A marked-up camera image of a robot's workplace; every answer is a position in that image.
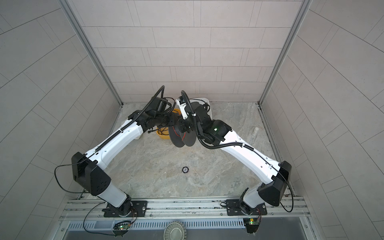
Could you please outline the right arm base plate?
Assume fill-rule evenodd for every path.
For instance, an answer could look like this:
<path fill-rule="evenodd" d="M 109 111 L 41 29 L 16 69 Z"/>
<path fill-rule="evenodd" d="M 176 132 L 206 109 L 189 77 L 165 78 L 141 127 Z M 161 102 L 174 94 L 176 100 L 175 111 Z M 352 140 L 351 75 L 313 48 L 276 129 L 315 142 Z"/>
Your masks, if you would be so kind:
<path fill-rule="evenodd" d="M 268 214 L 264 203 L 251 208 L 239 199 L 228 199 L 220 203 L 227 210 L 228 216 L 266 216 Z"/>

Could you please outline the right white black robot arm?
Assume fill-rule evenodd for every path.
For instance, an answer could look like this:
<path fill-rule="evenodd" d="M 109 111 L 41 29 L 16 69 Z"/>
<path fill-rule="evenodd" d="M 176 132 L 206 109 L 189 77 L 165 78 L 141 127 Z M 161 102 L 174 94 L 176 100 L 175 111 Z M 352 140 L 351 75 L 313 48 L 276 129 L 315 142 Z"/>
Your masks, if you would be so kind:
<path fill-rule="evenodd" d="M 244 214 L 253 214 L 264 203 L 280 206 L 289 187 L 291 164 L 286 161 L 279 163 L 250 146 L 228 124 L 211 119 L 203 105 L 192 103 L 185 91 L 181 92 L 177 105 L 184 120 L 180 125 L 181 131 L 185 128 L 192 130 L 203 147 L 229 153 L 262 181 L 242 193 L 238 207 Z"/>

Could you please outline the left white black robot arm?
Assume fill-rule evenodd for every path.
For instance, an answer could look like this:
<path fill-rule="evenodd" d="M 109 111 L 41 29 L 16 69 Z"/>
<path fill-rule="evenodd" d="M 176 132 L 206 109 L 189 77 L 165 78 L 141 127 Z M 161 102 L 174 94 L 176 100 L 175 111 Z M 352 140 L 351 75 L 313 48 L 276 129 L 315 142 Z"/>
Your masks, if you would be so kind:
<path fill-rule="evenodd" d="M 105 172 L 107 166 L 130 142 L 154 127 L 164 128 L 173 123 L 174 105 L 164 98 L 161 86 L 142 110 L 137 110 L 122 126 L 93 149 L 75 153 L 70 167 L 73 179 L 92 196 L 107 202 L 107 212 L 114 217 L 133 213 L 131 197 L 113 184 Z"/>

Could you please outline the grey cable spool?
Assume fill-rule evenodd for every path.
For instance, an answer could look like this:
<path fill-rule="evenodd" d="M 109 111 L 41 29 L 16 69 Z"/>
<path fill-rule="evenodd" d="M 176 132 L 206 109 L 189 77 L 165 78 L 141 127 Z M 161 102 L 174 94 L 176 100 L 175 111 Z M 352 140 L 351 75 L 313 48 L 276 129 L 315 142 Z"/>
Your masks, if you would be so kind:
<path fill-rule="evenodd" d="M 179 107 L 177 105 L 177 101 L 175 101 L 175 102 L 176 102 L 175 109 L 179 109 Z M 182 148 L 183 146 L 191 147 L 196 142 L 197 133 L 185 132 L 182 134 L 179 132 L 179 116 L 180 115 L 177 114 L 177 121 L 175 122 L 175 125 L 172 127 L 168 127 L 170 139 L 171 139 L 172 143 L 178 148 Z"/>

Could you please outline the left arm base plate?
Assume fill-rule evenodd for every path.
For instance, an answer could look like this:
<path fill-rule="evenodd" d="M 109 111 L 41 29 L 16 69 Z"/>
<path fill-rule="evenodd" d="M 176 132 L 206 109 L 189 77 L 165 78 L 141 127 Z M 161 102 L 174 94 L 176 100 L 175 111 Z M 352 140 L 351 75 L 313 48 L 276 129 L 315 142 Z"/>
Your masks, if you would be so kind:
<path fill-rule="evenodd" d="M 102 211 L 105 218 L 144 217 L 147 205 L 147 201 L 126 201 L 117 208 L 107 203 L 107 206 Z"/>

